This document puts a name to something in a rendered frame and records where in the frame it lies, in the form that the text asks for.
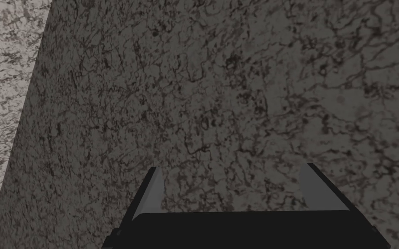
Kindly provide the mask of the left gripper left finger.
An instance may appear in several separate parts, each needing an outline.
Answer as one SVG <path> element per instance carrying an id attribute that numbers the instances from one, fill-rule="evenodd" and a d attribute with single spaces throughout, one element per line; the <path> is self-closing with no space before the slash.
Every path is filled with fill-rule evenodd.
<path id="1" fill-rule="evenodd" d="M 162 213 L 164 180 L 160 167 L 151 167 L 132 199 L 125 216 L 124 223 L 129 223 L 140 214 Z"/>

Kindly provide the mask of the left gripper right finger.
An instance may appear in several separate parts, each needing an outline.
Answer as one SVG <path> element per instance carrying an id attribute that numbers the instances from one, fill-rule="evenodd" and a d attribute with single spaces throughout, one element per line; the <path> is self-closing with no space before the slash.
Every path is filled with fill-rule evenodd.
<path id="1" fill-rule="evenodd" d="M 301 165 L 299 185 L 312 211 L 353 211 L 355 208 L 334 183 L 313 163 Z"/>

